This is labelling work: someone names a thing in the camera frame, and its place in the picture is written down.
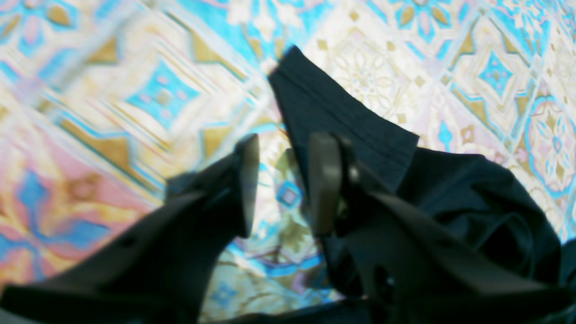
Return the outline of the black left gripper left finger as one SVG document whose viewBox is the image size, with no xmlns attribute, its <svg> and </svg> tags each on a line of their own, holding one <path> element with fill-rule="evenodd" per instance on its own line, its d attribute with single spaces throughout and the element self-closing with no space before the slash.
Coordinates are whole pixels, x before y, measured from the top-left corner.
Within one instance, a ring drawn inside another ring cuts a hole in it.
<svg viewBox="0 0 576 324">
<path fill-rule="evenodd" d="M 8 285 L 1 308 L 41 324 L 195 324 L 216 261 L 252 230 L 259 137 L 193 177 L 182 193 L 76 266 Z"/>
</svg>

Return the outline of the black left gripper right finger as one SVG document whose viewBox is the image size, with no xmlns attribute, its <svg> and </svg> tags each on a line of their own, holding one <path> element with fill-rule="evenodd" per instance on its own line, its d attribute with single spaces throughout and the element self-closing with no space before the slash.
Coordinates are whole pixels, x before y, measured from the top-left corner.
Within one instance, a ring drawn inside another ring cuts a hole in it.
<svg viewBox="0 0 576 324">
<path fill-rule="evenodd" d="M 419 209 L 381 186 L 351 142 L 309 140 L 315 236 L 343 240 L 367 302 L 390 324 L 555 324 L 575 310 L 564 288 L 513 274 L 479 256 Z"/>
</svg>

